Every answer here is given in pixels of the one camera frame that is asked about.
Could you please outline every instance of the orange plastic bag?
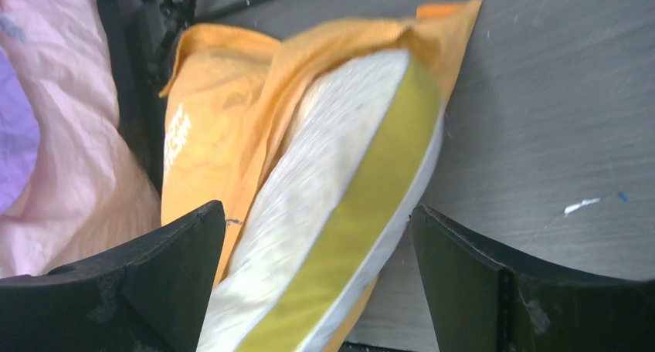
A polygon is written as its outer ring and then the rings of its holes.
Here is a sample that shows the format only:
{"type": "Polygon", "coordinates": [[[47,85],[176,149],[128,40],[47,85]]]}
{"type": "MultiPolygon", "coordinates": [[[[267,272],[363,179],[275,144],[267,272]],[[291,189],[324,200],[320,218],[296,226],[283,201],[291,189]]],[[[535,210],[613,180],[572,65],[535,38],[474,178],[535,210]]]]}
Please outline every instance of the orange plastic bag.
{"type": "Polygon", "coordinates": [[[224,25],[194,25],[178,45],[168,95],[161,220],[222,201],[228,228],[215,285],[225,276],[258,188],[288,145],[307,86],[350,58],[410,50],[452,93],[481,0],[427,5],[418,19],[343,19],[279,42],[224,25]]]}

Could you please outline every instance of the white pillow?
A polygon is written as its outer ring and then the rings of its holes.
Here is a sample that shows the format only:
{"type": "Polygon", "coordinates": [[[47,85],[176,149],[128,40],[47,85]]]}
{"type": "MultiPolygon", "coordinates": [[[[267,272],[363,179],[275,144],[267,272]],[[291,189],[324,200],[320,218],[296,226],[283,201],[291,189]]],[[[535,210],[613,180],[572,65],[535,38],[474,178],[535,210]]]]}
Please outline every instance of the white pillow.
{"type": "Polygon", "coordinates": [[[352,59],[316,80],[212,291],[198,351],[323,350],[425,191],[444,108],[405,50],[352,59]]]}

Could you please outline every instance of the black metal frame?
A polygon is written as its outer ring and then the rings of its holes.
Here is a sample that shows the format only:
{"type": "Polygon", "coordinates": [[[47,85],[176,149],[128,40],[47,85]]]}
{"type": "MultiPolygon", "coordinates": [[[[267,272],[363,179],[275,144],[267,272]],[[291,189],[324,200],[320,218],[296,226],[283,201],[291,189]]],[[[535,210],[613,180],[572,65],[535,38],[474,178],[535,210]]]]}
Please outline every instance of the black metal frame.
{"type": "Polygon", "coordinates": [[[165,72],[165,60],[168,58],[168,54],[180,31],[187,29],[197,22],[212,22],[271,0],[241,0],[219,8],[214,12],[200,15],[199,17],[195,16],[196,1],[182,0],[181,2],[175,2],[173,0],[163,0],[161,3],[160,12],[165,19],[166,33],[154,51],[152,60],[148,64],[149,80],[152,84],[160,85],[168,78],[168,74],[165,72]]]}

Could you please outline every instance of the white paint speck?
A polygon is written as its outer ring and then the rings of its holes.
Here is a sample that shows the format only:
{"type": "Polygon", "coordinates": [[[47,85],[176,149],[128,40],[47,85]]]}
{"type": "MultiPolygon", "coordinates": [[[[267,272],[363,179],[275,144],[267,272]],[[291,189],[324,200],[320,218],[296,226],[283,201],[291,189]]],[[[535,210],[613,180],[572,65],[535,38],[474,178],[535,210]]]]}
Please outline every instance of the white paint speck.
{"type": "Polygon", "coordinates": [[[578,209],[585,207],[587,205],[595,204],[600,201],[600,198],[594,198],[594,199],[584,199],[583,201],[569,205],[564,209],[564,216],[566,217],[567,215],[577,211],[578,209]]]}

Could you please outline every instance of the gray laminate floor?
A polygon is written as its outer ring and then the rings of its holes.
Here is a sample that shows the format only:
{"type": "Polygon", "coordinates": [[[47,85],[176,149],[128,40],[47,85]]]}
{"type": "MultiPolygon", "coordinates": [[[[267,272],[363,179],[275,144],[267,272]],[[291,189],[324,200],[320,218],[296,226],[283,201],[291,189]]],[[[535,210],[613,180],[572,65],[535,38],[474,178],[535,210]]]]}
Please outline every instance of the gray laminate floor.
{"type": "MultiPolygon", "coordinates": [[[[278,0],[221,23],[283,38],[327,19],[411,16],[434,1],[452,0],[278,0]]],[[[654,277],[653,1],[484,0],[424,201],[564,266],[654,277]]],[[[408,235],[349,340],[438,350],[408,235]]]]}

